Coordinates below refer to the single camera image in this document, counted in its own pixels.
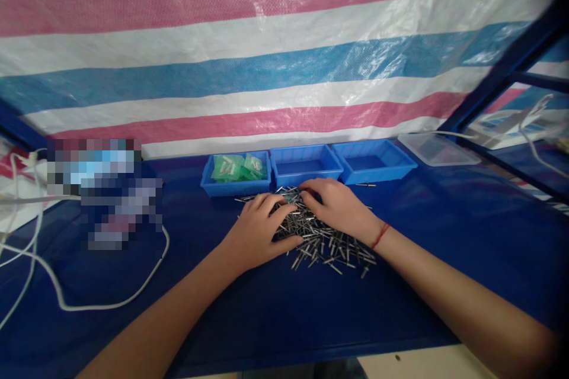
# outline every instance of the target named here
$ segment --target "pile of rivets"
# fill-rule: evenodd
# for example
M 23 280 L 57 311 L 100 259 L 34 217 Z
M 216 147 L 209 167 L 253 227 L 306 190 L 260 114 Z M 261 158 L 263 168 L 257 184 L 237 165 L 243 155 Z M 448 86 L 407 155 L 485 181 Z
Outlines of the pile of rivets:
M 307 261 L 308 268 L 314 263 L 322 263 L 342 275 L 340 268 L 347 266 L 356 269 L 357 264 L 363 266 L 360 277 L 364 278 L 369 271 L 369 266 L 376 265 L 375 257 L 367 246 L 343 232 L 330 228 L 316 218 L 302 201 L 300 190 L 297 187 L 280 187 L 276 194 L 283 195 L 288 203 L 298 207 L 285 218 L 274 235 L 275 241 L 291 235 L 304 238 L 304 242 L 295 249 L 298 254 L 290 267 L 292 270 L 296 271 L 302 262 Z M 246 203 L 253 198 L 255 198 L 254 195 L 236 198 L 236 200 Z M 275 205 L 273 211 L 278 208 L 279 206 Z

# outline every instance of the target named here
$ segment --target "striped tarp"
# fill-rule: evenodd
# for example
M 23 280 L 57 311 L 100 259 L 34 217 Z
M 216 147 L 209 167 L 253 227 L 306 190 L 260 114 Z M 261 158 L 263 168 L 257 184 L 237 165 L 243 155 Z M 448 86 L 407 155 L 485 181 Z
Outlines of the striped tarp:
M 0 99 L 146 158 L 432 130 L 550 3 L 0 0 Z

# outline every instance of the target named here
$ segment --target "blue tabletop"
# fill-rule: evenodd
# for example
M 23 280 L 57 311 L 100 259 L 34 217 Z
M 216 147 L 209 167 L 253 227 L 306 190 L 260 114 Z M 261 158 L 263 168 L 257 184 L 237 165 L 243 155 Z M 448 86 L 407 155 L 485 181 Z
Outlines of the blue tabletop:
M 562 172 L 569 174 L 569 155 L 562 153 L 554 145 L 540 140 L 534 143 L 541 159 Z M 507 148 L 490 150 L 490 153 L 498 157 L 510 166 L 522 171 L 562 194 L 569 200 L 569 179 L 555 173 L 553 170 L 539 163 L 532 154 L 528 144 L 514 145 Z
M 0 331 L 0 377 L 73 377 L 130 321 L 180 280 L 224 237 L 242 204 L 200 188 L 207 157 L 155 160 L 164 178 L 168 255 L 146 290 L 110 311 L 59 310 L 38 267 L 31 287 Z M 353 187 L 373 211 L 422 247 L 544 324 L 564 314 L 569 219 L 483 166 L 431 168 L 404 179 Z M 39 254 L 55 270 L 69 304 L 122 301 L 159 258 L 161 235 L 134 236 L 128 249 L 97 256 L 84 249 L 79 202 L 45 215 Z M 24 246 L 30 223 L 11 238 Z M 298 364 L 457 343 L 456 337 L 384 262 L 361 280 L 281 256 L 241 276 L 209 307 L 182 346 L 169 377 Z M 0 269 L 0 316 L 17 297 L 28 259 Z

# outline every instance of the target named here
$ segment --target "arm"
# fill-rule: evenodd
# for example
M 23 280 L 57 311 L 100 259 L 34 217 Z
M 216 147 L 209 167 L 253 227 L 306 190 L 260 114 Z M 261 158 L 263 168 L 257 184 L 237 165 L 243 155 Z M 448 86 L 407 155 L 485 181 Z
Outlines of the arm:
M 185 278 L 114 338 L 78 379 L 164 377 L 186 336 L 206 308 L 239 275 L 294 249 L 302 237 L 271 242 L 296 206 L 269 216 L 281 195 L 260 194 L 243 207 L 226 238 Z
M 301 187 L 305 204 L 329 226 L 373 246 L 383 226 L 353 192 L 332 179 Z M 409 283 L 453 333 L 500 378 L 533 378 L 553 361 L 551 330 L 390 228 L 375 251 Z

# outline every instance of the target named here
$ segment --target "blue plastic bin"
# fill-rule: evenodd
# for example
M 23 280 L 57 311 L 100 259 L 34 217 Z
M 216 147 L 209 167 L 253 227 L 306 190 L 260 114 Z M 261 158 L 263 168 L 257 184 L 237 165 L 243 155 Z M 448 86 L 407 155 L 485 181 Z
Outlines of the blue plastic bin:
M 274 148 L 271 163 L 277 187 L 297 187 L 314 178 L 338 179 L 344 171 L 327 145 Z
M 387 139 L 332 145 L 344 166 L 346 185 L 401 179 L 417 167 L 411 158 Z
M 268 158 L 268 151 L 231 153 L 230 155 L 240 155 L 245 158 L 247 157 L 247 154 L 251 154 L 265 163 L 267 167 L 267 179 L 218 184 L 212 179 L 213 167 L 215 164 L 213 163 L 213 155 L 210 155 L 207 160 L 206 167 L 203 170 L 202 183 L 200 184 L 210 197 L 223 197 L 224 195 L 252 195 L 269 192 L 271 186 L 271 162 Z

